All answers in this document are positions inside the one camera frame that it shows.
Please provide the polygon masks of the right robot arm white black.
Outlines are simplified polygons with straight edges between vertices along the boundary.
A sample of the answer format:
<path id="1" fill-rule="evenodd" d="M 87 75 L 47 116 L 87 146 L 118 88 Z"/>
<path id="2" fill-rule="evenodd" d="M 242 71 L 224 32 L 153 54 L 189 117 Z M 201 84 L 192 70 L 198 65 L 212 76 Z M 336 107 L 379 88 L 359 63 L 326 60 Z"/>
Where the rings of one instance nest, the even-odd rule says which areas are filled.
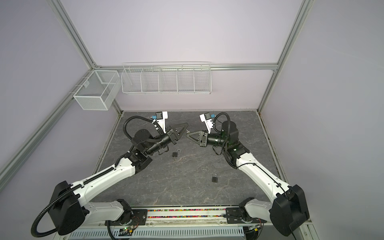
<path id="1" fill-rule="evenodd" d="M 230 167 L 245 173 L 268 197 L 267 202 L 253 197 L 243 200 L 237 214 L 226 215 L 230 220 L 270 222 L 287 237 L 310 218 L 304 190 L 298 185 L 289 185 L 265 168 L 240 142 L 234 122 L 224 121 L 219 133 L 198 131 L 188 133 L 187 138 L 201 147 L 221 147 Z"/>

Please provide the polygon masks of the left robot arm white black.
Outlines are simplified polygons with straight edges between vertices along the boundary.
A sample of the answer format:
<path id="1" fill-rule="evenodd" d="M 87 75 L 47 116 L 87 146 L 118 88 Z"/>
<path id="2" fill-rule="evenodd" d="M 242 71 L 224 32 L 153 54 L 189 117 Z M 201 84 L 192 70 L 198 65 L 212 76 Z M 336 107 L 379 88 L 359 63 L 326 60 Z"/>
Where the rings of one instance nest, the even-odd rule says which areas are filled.
<path id="1" fill-rule="evenodd" d="M 141 129 L 129 136 L 133 149 L 123 154 L 110 167 L 84 180 L 58 184 L 51 198 L 48 213 L 55 225 L 54 233 L 67 235 L 84 223 L 113 222 L 130 224 L 134 213 L 123 199 L 110 203 L 92 203 L 92 199 L 114 184 L 132 177 L 144 170 L 151 162 L 151 156 L 169 144 L 176 144 L 188 128 L 187 123 L 171 125 L 160 130 L 156 137 Z"/>

